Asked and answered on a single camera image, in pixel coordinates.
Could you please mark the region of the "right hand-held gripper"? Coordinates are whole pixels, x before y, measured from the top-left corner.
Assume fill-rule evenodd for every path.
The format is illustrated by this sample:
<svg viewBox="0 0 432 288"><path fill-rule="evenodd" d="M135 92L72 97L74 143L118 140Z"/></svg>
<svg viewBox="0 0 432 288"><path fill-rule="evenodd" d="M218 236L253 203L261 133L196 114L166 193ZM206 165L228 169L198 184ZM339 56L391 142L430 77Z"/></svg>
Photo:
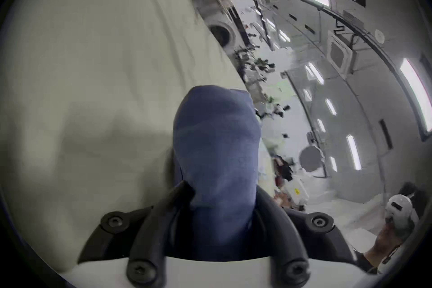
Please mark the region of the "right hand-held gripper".
<svg viewBox="0 0 432 288"><path fill-rule="evenodd" d="M385 207L385 223L392 224L396 236L405 241L418 223L411 199L403 194L390 197Z"/></svg>

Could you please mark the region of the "person's right hand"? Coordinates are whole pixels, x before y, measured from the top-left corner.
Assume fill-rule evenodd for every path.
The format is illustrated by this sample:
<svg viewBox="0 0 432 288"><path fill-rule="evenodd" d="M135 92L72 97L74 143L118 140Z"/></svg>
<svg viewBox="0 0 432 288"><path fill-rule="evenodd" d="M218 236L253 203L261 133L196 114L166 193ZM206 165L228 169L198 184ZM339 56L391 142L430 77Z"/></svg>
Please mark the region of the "person's right hand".
<svg viewBox="0 0 432 288"><path fill-rule="evenodd" d="M374 268L378 268L382 260L403 242L404 240L397 235L393 222L385 223L373 246L364 253L364 257Z"/></svg>

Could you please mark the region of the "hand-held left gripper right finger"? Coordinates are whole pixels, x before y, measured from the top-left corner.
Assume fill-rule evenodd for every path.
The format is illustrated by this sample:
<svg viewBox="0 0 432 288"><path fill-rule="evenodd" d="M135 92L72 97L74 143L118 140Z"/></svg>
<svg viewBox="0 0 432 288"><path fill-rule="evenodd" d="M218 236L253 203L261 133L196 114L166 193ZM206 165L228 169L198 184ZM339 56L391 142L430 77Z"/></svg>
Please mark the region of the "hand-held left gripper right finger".
<svg viewBox="0 0 432 288"><path fill-rule="evenodd" d="M304 287L311 277L310 259L357 265L330 215L280 207L260 186L256 190L252 226L263 236L257 253L271 258L272 287Z"/></svg>

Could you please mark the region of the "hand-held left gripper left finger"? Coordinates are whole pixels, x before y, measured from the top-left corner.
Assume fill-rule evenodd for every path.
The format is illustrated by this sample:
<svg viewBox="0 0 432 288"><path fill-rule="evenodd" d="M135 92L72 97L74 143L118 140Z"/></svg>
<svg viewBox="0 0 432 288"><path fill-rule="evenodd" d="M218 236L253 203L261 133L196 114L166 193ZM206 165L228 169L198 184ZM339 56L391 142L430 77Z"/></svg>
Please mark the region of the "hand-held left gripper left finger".
<svg viewBox="0 0 432 288"><path fill-rule="evenodd" d="M85 243L78 263L128 258L125 273L134 287L164 287L171 226L194 194L182 181L153 206L105 214Z"/></svg>

